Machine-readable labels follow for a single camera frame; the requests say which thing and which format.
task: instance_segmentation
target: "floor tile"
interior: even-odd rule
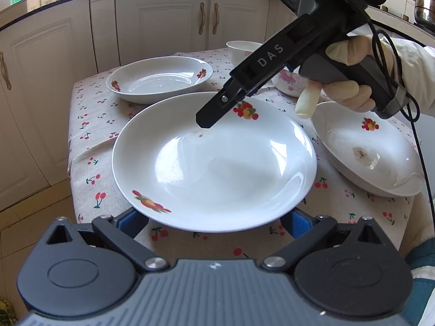
[[[2,259],[6,298],[12,304],[17,319],[27,315],[27,309],[17,290],[17,275],[34,245],[14,252]]]
[[[22,220],[68,196],[71,196],[71,187],[69,180],[66,179],[28,197],[9,209],[13,210]]]
[[[2,230],[0,243],[3,258],[36,243],[53,220],[61,215],[75,222],[71,196]]]
[[[0,229],[14,224],[19,220],[18,216],[10,208],[7,208],[0,212]]]
[[[4,285],[4,277],[3,277],[3,262],[0,259],[0,296],[6,298],[6,288]]]

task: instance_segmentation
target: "hand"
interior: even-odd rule
[[[391,74],[394,67],[394,56],[389,47],[381,42],[386,58],[387,68]],[[357,36],[329,45],[326,55],[331,59],[344,63],[347,66],[360,63],[367,55],[373,57],[371,36]],[[356,112],[368,112],[375,107],[375,101],[370,98],[371,88],[355,81],[334,82],[321,84],[310,81],[296,104],[296,114],[301,118],[310,117],[317,105],[321,89],[331,100]]]

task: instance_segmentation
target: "cherry print tablecloth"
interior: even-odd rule
[[[229,78],[232,65],[227,49],[176,55],[201,58],[212,66],[214,74],[204,90],[219,90]],[[130,207],[112,175],[112,147],[125,124],[146,106],[126,102],[106,88],[106,77],[112,71],[79,81],[73,87],[68,171],[79,223],[91,222],[103,213],[115,216]],[[297,75],[288,82],[289,90],[303,88],[305,84]],[[310,120],[301,120],[295,115],[295,98],[273,86],[262,88],[254,97],[286,113],[313,141],[318,160],[317,176],[312,190],[298,207],[311,215],[331,215],[339,222],[354,223],[363,215],[371,215],[399,248],[413,198],[377,197],[344,178],[326,159]],[[410,129],[394,118],[390,122],[412,142]],[[262,259],[292,238],[279,221],[244,232],[203,234],[177,230],[150,220],[136,240],[173,261],[183,257]]]

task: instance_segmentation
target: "cabinet handle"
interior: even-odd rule
[[[215,3],[215,13],[216,13],[216,22],[215,26],[213,27],[213,34],[216,34],[216,31],[218,30],[218,24],[219,24],[219,5]]]
[[[3,52],[0,51],[0,69],[1,69],[1,74],[3,76],[4,81],[6,82],[6,87],[8,90],[12,89],[12,85],[9,82],[9,77],[7,76],[7,68],[6,65],[4,63],[4,58],[3,58]]]
[[[204,28],[204,23],[205,23],[205,12],[204,12],[204,3],[201,2],[201,4],[199,5],[199,8],[201,9],[201,25],[199,26],[199,35],[202,34],[202,29]]]

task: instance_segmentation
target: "tile floor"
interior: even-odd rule
[[[17,274],[45,229],[61,215],[75,222],[71,196],[0,230],[0,296],[11,302],[18,319],[27,310],[17,291]]]

